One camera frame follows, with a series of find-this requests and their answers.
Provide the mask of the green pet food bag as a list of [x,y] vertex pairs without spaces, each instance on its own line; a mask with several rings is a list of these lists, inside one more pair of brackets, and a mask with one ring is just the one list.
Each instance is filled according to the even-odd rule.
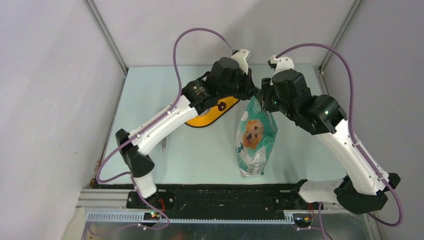
[[271,113],[262,109],[253,96],[248,102],[235,134],[235,153],[243,178],[259,177],[273,150],[278,127]]

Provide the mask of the metal food scoop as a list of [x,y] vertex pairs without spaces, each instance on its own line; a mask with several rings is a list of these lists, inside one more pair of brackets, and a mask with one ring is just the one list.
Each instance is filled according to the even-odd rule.
[[162,150],[162,152],[165,152],[166,151],[166,145],[167,145],[167,138],[164,137],[162,139],[162,141],[161,141],[161,150]]

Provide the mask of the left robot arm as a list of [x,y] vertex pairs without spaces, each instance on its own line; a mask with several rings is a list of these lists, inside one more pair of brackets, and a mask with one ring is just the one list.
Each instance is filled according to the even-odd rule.
[[120,129],[115,137],[139,190],[138,201],[145,208],[153,208],[158,202],[153,180],[155,163],[149,156],[153,147],[179,126],[217,106],[220,100],[227,97],[249,100],[255,92],[247,57],[238,54],[222,57],[210,71],[187,83],[178,100],[150,121],[131,131]]

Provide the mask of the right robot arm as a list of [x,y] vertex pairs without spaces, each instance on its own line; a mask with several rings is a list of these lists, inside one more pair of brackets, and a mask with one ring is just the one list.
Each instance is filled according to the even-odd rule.
[[261,106],[270,113],[281,112],[296,126],[317,137],[334,154],[345,177],[300,180],[291,194],[291,204],[304,209],[310,203],[334,203],[353,214],[381,210],[387,192],[400,183],[396,173],[383,170],[358,137],[350,132],[344,109],[330,95],[312,95],[302,73],[286,69],[261,80]]

